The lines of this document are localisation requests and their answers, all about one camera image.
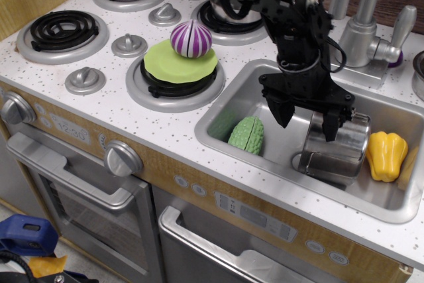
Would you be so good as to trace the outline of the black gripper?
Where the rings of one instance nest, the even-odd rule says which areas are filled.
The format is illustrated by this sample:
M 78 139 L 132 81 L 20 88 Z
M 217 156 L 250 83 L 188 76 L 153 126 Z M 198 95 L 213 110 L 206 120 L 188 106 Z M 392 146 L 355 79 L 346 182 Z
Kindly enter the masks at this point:
M 354 114 L 354 96 L 332 80 L 328 66 L 322 63 L 318 51 L 316 57 L 303 64 L 278 58 L 279 71 L 259 77 L 262 95 L 280 126 L 286 128 L 299 107 L 322 113 L 325 140 L 336 139 L 339 118 Z

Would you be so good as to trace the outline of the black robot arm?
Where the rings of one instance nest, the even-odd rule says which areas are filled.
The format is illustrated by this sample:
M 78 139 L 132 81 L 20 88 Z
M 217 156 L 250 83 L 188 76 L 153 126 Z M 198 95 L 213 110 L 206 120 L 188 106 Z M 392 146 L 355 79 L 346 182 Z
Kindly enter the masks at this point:
M 219 0 L 224 12 L 241 20 L 260 14 L 268 36 L 278 49 L 278 74 L 261 76 L 262 94 L 275 120 L 287 127 L 295 108 L 321 113 L 326 141 L 352 119 L 354 96 L 331 78 L 329 32 L 332 15 L 323 0 Z

